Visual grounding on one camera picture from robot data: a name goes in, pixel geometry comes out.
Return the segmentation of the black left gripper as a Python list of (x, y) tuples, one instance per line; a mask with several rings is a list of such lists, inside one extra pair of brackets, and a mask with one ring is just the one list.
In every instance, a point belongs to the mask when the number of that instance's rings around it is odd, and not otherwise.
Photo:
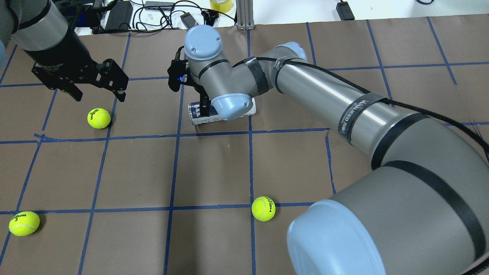
[(113, 59), (103, 63), (87, 61), (81, 65), (58, 64), (41, 66), (35, 63), (32, 73), (49, 89), (62, 89), (75, 101), (80, 102), (83, 92), (75, 84), (91, 84), (112, 91), (119, 102), (126, 99), (129, 77)]

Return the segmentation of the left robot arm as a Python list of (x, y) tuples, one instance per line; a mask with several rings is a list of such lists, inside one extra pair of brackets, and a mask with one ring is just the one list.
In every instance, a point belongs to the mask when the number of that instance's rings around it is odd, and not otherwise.
[(75, 101), (83, 93), (77, 84), (107, 89), (124, 102), (129, 77), (113, 59), (98, 64), (52, 0), (1, 1), (1, 63), (14, 41), (34, 60), (32, 73), (48, 89), (59, 89)]

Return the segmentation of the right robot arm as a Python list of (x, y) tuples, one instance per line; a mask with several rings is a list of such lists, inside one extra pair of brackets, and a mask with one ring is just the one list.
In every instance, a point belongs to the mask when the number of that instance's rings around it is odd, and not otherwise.
[(224, 120), (275, 88), (369, 157), (371, 173), (287, 232), (298, 275), (459, 275), (488, 256), (488, 162), (427, 111), (404, 113), (307, 62), (297, 42), (232, 66), (211, 26), (185, 35), (189, 77)]

